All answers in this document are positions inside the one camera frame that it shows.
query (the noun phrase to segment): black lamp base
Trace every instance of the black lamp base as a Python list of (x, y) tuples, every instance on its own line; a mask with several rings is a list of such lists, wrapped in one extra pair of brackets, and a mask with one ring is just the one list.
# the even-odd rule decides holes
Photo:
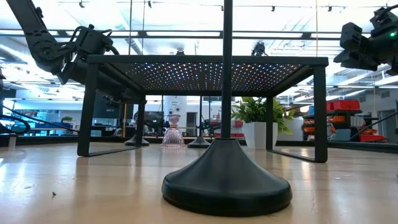
[(197, 137), (193, 140), (187, 147), (195, 148), (195, 149), (206, 149), (210, 146), (210, 143), (206, 141), (202, 136)]
[(258, 166), (235, 139), (215, 139), (197, 160), (167, 174), (162, 193), (184, 210), (229, 217), (278, 212), (292, 199), (289, 183)]
[[(124, 142), (125, 146), (135, 146), (136, 145), (136, 135), (134, 135), (131, 139)], [(147, 142), (144, 137), (142, 137), (141, 146), (149, 146), (149, 142)]]

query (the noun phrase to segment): glass object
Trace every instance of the glass object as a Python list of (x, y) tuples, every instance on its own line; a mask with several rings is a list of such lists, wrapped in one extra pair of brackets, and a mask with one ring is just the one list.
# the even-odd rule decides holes
[(164, 134), (162, 141), (162, 147), (184, 147), (184, 139), (181, 131), (178, 129), (178, 122), (180, 121), (180, 115), (169, 114), (170, 128)]

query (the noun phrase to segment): table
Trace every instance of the table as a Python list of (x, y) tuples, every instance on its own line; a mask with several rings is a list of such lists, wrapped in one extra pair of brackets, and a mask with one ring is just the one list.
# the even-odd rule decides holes
[[(128, 150), (89, 152), (95, 94), (98, 85), (105, 86), (102, 80), (116, 79), (134, 93), (135, 98), (130, 103), (139, 105), (137, 146), (140, 146), (142, 139), (146, 95), (220, 96), (223, 90), (223, 56), (89, 55), (86, 62), (89, 66), (78, 141), (79, 156)], [(324, 57), (233, 57), (232, 95), (267, 98), (268, 151), (311, 162), (327, 161), (326, 66), (328, 59)], [(311, 75), (314, 75), (314, 119), (317, 130), (315, 157), (275, 151), (272, 146), (272, 99)]]

